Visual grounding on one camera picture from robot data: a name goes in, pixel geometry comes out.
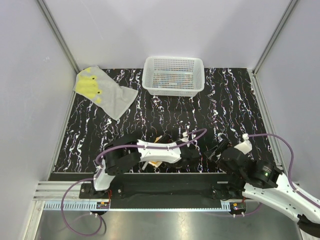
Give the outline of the grey towel yellow frog print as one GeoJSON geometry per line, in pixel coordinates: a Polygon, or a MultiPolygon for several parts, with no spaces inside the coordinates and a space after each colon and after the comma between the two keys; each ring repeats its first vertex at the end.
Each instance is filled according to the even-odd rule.
{"type": "Polygon", "coordinates": [[[138,95],[137,90],[120,86],[98,66],[79,72],[73,90],[102,108],[115,121],[129,109],[138,95]]]}

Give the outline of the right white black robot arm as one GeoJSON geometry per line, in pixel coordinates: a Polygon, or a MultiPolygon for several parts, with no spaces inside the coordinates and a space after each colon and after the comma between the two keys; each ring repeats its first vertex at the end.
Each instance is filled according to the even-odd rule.
{"type": "Polygon", "coordinates": [[[252,145],[245,140],[235,146],[224,139],[205,156],[225,172],[226,184],[214,187],[214,197],[252,199],[284,214],[305,233],[320,236],[320,201],[297,185],[275,163],[250,159],[252,145]]]}

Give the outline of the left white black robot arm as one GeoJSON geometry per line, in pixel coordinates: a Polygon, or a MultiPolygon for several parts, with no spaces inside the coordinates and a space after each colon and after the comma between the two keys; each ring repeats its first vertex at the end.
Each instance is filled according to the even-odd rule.
{"type": "Polygon", "coordinates": [[[189,148],[188,144],[184,139],[171,143],[138,139],[127,144],[118,139],[97,156],[99,167],[90,192],[97,198],[103,198],[115,176],[128,172],[138,163],[163,162],[171,168],[189,168],[200,160],[201,154],[197,149],[189,148]]]}

